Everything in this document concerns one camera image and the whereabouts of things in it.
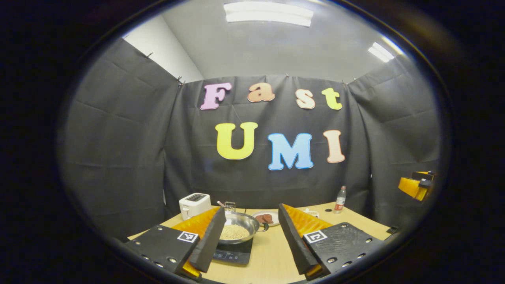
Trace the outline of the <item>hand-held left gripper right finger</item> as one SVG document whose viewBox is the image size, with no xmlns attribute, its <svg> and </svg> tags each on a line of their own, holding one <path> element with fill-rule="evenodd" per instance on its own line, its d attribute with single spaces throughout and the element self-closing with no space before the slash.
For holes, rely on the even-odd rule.
<svg viewBox="0 0 505 284">
<path fill-rule="evenodd" d="M 296 269 L 307 280 L 342 275 L 385 245 L 348 222 L 330 224 L 286 204 L 279 204 L 278 216 Z"/>
</svg>

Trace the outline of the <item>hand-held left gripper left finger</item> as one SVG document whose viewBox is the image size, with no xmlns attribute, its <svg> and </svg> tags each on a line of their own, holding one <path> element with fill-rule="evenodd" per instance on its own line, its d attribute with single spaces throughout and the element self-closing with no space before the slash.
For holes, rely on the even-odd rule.
<svg viewBox="0 0 505 284">
<path fill-rule="evenodd" d="M 125 246 L 160 269 L 199 280 L 209 269 L 225 221 L 224 208 L 213 208 L 171 228 L 156 225 Z"/>
</svg>

